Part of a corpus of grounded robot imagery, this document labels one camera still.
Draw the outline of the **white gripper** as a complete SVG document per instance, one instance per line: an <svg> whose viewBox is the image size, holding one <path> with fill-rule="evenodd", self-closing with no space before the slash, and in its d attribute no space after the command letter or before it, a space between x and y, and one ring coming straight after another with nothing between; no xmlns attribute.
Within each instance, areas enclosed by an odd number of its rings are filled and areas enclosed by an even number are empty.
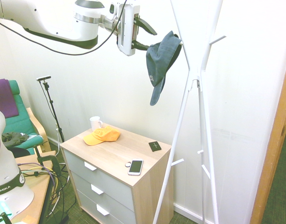
<svg viewBox="0 0 286 224"><path fill-rule="evenodd" d="M117 17L119 19L118 28L118 49L127 56L132 56L135 49L147 50L148 45L141 44L136 39L137 28L143 28L147 33L157 35L157 32L145 20L137 17L140 12L139 3L136 0L127 0L126 3L117 3Z"/></svg>

